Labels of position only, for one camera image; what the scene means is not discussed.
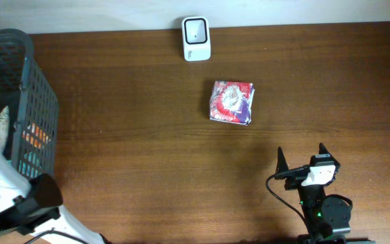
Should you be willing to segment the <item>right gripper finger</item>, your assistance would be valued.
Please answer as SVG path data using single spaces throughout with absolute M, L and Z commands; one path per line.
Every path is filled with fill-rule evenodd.
M 327 155 L 329 154 L 327 148 L 325 147 L 325 145 L 321 142 L 319 143 L 319 151 L 318 151 L 318 154 L 319 155 Z
M 276 172 L 286 172 L 288 171 L 288 164 L 286 162 L 286 158 L 284 156 L 282 147 L 278 147 L 278 156 L 277 156 L 277 166 Z

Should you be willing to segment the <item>red purple floral package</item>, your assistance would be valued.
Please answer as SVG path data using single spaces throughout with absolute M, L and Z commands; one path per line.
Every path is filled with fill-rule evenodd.
M 209 101 L 210 120 L 248 125 L 254 93 L 252 83 L 216 81 Z

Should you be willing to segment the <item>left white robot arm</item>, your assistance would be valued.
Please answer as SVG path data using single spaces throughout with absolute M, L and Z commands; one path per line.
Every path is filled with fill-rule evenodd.
M 30 235 L 28 243 L 95 243 L 109 240 L 77 220 L 63 205 L 62 193 L 49 174 L 27 179 L 0 153 L 0 237 Z

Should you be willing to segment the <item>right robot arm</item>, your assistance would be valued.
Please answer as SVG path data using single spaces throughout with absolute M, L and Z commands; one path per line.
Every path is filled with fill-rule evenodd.
M 318 154 L 307 165 L 290 169 L 278 148 L 275 180 L 284 180 L 285 190 L 297 190 L 301 215 L 308 231 L 297 237 L 298 243 L 346 243 L 351 231 L 349 221 L 353 202 L 341 195 L 327 195 L 325 188 L 335 181 L 341 164 L 319 144 Z

